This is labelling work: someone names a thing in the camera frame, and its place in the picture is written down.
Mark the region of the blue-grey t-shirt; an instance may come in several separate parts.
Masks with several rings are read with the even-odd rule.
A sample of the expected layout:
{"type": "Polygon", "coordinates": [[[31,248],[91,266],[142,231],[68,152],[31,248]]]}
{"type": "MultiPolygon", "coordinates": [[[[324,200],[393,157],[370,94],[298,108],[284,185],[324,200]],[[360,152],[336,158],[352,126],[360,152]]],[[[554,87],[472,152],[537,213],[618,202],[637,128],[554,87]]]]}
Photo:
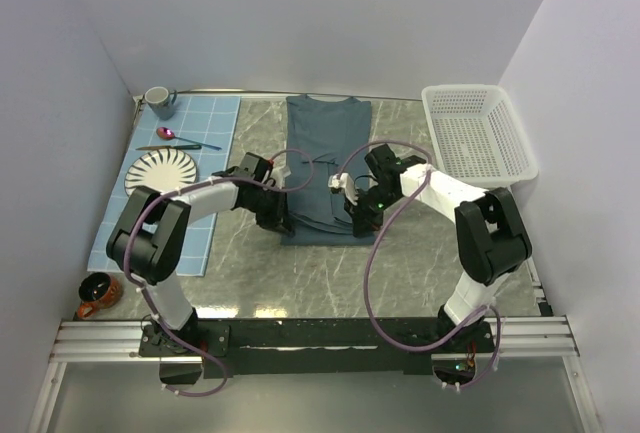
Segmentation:
{"type": "Polygon", "coordinates": [[[375,237],[357,238],[344,211],[344,197],[328,187],[345,159],[369,142],[372,105],[348,97],[320,101],[307,95],[289,96],[287,106],[287,156],[291,174],[286,186],[310,183],[288,195],[288,212],[295,228],[292,237],[281,238],[283,246],[369,246],[375,237]]]}

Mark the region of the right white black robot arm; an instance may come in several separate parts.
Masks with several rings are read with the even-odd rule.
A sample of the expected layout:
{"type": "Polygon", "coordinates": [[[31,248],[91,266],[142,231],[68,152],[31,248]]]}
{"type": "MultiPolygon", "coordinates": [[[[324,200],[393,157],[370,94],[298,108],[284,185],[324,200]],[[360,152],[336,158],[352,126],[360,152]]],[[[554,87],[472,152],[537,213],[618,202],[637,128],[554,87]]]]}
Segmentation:
{"type": "Polygon", "coordinates": [[[341,167],[329,178],[328,187],[344,195],[353,235],[376,235],[364,279],[365,307],[375,327],[379,325],[370,304],[368,276],[382,240],[400,213],[416,201],[454,225],[463,272],[439,312],[437,337],[445,349],[460,351],[473,337],[470,324],[490,308],[505,277],[530,258],[532,244],[510,190],[464,183],[434,167],[423,157],[424,150],[414,150],[414,155],[400,158],[388,143],[365,144],[357,151],[367,152],[365,163],[374,186],[358,188],[341,167]]]}

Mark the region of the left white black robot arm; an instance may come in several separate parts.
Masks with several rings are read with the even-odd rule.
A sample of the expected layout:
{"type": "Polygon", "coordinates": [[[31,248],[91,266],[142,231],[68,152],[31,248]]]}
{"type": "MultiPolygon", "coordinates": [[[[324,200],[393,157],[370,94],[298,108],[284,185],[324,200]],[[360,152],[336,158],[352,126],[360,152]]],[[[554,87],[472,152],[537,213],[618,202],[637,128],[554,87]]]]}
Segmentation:
{"type": "Polygon", "coordinates": [[[200,183],[168,193],[142,186],[131,193],[106,246],[127,279],[141,290],[163,343],[178,355],[199,339],[198,317],[177,277],[190,224],[225,211],[244,209],[256,224],[281,235],[294,234],[287,194],[271,177],[273,163],[247,153],[241,164],[200,183]]]}

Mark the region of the blue checked placemat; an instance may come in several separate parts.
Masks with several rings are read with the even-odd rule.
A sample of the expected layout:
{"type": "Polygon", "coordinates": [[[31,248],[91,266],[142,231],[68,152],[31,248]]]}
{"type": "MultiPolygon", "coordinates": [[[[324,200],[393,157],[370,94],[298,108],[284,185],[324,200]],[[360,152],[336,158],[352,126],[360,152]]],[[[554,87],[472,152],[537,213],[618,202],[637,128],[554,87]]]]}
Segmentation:
{"type": "Polygon", "coordinates": [[[147,153],[135,151],[138,147],[154,145],[182,145],[183,141],[165,141],[156,135],[158,127],[167,127],[177,136],[216,145],[221,151],[203,148],[188,154],[195,160],[200,182],[213,173],[229,166],[230,149],[239,113],[238,96],[207,96],[182,94],[177,97],[175,114],[161,121],[151,109],[141,107],[136,126],[126,150],[119,174],[89,255],[87,269],[92,272],[118,273],[117,264],[106,255],[106,244],[128,196],[124,190],[124,177],[132,163],[147,153]]]}

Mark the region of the white blue striped plate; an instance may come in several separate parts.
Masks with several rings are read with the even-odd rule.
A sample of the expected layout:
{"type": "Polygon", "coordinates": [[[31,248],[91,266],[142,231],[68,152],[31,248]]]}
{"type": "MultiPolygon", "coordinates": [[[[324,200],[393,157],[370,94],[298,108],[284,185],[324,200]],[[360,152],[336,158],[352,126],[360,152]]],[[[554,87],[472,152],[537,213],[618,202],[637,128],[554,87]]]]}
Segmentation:
{"type": "Polygon", "coordinates": [[[165,193],[194,184],[197,179],[197,164],[189,154],[161,148],[145,153],[132,163],[124,177],[124,190],[127,196],[138,187],[165,193]]]}

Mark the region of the white perforated plastic basket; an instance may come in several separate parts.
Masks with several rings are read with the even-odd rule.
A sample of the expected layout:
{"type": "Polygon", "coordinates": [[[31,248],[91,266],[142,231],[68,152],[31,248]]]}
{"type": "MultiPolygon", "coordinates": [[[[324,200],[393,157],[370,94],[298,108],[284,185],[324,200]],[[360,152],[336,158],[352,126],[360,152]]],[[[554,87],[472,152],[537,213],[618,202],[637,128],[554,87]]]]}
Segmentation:
{"type": "Polygon", "coordinates": [[[537,161],[504,89],[428,86],[421,98],[435,162],[443,172],[488,189],[509,188],[538,176],[537,161]]]}

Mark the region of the iridescent purple spoon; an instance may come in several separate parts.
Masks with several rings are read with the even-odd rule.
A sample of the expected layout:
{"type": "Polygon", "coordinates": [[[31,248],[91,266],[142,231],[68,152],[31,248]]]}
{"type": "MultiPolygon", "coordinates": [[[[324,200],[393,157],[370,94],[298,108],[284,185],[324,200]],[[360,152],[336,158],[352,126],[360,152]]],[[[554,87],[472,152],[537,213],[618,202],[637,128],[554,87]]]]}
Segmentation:
{"type": "Polygon", "coordinates": [[[222,148],[216,145],[211,145],[211,144],[207,144],[207,143],[203,143],[200,141],[196,141],[196,140],[192,140],[192,139],[187,139],[181,136],[177,136],[175,134],[175,132],[167,127],[158,127],[156,129],[156,135],[165,140],[165,141],[170,141],[170,140],[178,140],[178,141],[183,141],[186,142],[188,144],[192,144],[192,145],[197,145],[203,148],[207,148],[207,149],[211,149],[214,151],[221,151],[222,148]]]}

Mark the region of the grey mug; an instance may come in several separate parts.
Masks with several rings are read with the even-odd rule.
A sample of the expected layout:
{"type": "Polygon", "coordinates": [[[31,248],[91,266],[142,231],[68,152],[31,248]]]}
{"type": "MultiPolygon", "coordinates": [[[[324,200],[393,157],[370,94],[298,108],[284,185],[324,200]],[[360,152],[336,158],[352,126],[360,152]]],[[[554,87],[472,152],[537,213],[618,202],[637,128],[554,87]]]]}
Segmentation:
{"type": "Polygon", "coordinates": [[[177,91],[156,86],[148,89],[143,99],[151,111],[161,120],[167,121],[175,114],[177,91]]]}

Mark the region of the brown orange ceramic mug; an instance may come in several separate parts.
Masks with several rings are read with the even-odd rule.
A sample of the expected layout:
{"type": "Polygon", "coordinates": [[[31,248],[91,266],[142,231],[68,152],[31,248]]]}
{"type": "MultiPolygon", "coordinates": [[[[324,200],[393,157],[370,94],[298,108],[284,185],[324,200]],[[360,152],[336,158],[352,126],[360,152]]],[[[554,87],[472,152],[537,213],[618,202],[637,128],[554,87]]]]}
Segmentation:
{"type": "Polygon", "coordinates": [[[114,306],[123,295],[123,287],[113,275],[95,272],[81,282],[78,295],[81,304],[76,315],[85,320],[100,310],[114,306]]]}

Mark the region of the aluminium frame rail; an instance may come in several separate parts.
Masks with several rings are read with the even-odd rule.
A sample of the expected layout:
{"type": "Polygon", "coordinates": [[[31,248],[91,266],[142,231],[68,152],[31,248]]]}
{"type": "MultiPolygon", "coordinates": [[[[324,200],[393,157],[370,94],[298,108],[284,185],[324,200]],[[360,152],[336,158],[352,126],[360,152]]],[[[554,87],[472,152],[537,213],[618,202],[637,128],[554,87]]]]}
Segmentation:
{"type": "MultiPolygon", "coordinates": [[[[142,357],[142,322],[63,322],[57,332],[51,363],[194,363],[194,356],[142,357]]],[[[579,349],[565,317],[506,317],[500,329],[500,359],[577,357],[579,349]]]]}

